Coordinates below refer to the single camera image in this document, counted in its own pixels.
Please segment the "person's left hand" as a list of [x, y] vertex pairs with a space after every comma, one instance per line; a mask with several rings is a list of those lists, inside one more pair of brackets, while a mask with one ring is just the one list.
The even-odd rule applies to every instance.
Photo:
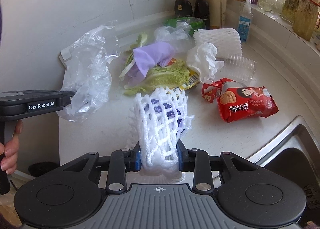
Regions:
[[18, 150], [20, 148], [19, 135], [23, 130], [23, 122], [19, 120], [16, 123], [11, 140], [5, 145], [1, 144], [1, 154], [4, 155], [1, 161], [1, 170], [11, 175], [17, 169]]

